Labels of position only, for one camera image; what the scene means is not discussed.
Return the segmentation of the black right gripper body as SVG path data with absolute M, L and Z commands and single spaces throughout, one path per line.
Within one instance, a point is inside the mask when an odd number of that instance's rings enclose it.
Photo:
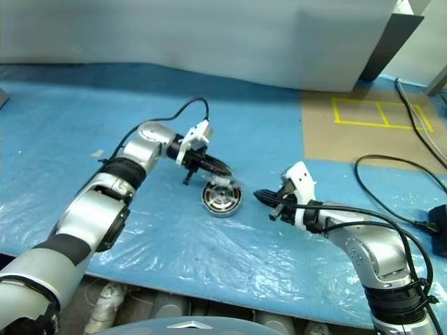
M 273 207 L 273 210 L 269 214 L 269 218 L 272 221 L 276 221 L 278 218 L 283 222 L 294 224 L 295 212 L 296 212 L 296 187 L 290 179 L 283 182 L 281 188 L 277 191 L 280 198 L 271 198 L 278 200 L 279 205 Z

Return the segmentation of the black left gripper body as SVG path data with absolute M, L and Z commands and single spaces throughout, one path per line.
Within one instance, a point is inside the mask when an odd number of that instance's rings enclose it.
M 182 165 L 188 170 L 188 172 L 183 180 L 184 185 L 189 185 L 193 174 L 197 173 L 199 169 L 206 169 L 206 149 L 207 147 L 197 150 L 191 149 L 185 153 Z

